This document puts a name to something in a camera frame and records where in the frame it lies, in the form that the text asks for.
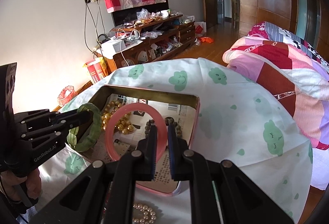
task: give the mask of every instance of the human hand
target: human hand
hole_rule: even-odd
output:
[[[17,177],[11,171],[5,171],[1,173],[1,179],[7,195],[13,201],[22,200],[13,186],[23,182],[26,182],[27,195],[30,198],[37,199],[41,193],[41,178],[39,169],[33,170],[26,177]]]

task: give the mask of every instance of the bed sheet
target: bed sheet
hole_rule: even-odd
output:
[[[203,58],[177,59],[118,69],[62,110],[78,108],[105,84],[199,96],[192,149],[212,161],[232,160],[298,222],[309,191],[312,148],[289,113],[262,86]],[[43,193],[37,210],[87,165],[69,148],[45,162],[40,167]],[[189,224],[190,192],[187,182],[182,186],[174,197],[136,189],[135,200],[157,211],[158,224]]]

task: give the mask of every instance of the wooden floor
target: wooden floor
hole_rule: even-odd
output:
[[[223,62],[223,53],[237,40],[238,30],[232,28],[232,24],[225,22],[224,24],[215,25],[207,30],[206,36],[215,40],[213,43],[201,43],[201,45],[191,46],[182,53],[174,57],[177,58],[198,58],[204,57],[210,61],[226,66]]]
[[[237,31],[232,29],[231,23],[225,22],[224,25],[216,25],[209,28],[206,36],[209,36],[215,40],[213,43],[202,43],[199,46],[192,46],[186,49],[184,52],[174,57],[176,58],[198,58],[204,57],[210,61],[219,63],[223,66],[227,64],[223,62],[223,53],[228,50],[234,42],[237,40]],[[304,207],[303,214],[298,224],[303,224],[312,213],[320,201],[324,191],[310,186],[309,195]]]

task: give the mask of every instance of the white pearl bracelet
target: white pearl bracelet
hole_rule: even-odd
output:
[[[140,210],[144,215],[144,217],[141,219],[133,217],[133,223],[153,224],[154,221],[157,219],[153,209],[148,207],[147,205],[134,204],[133,207],[137,210]]]

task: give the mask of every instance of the drawer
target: drawer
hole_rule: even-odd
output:
[[[187,28],[185,28],[183,30],[180,30],[179,31],[179,34],[180,34],[180,36],[182,36],[183,34],[190,33],[190,32],[192,32],[194,30],[195,30],[195,26],[192,25],[192,26],[189,26],[189,27],[187,27]]]
[[[194,44],[195,44],[195,42],[194,42],[194,38],[193,38],[193,39],[191,39],[191,40],[186,40],[186,41],[183,43],[182,47],[187,48],[187,47],[192,46],[192,45],[194,45]]]
[[[193,30],[190,30],[189,32],[186,32],[185,34],[181,35],[179,38],[179,41],[181,43],[184,43],[188,40],[194,39],[194,37],[195,37],[195,30],[193,29]]]
[[[190,26],[194,26],[194,22],[190,22],[190,23],[185,23],[185,24],[181,24],[178,26],[178,30],[181,31],[181,30],[184,30]]]

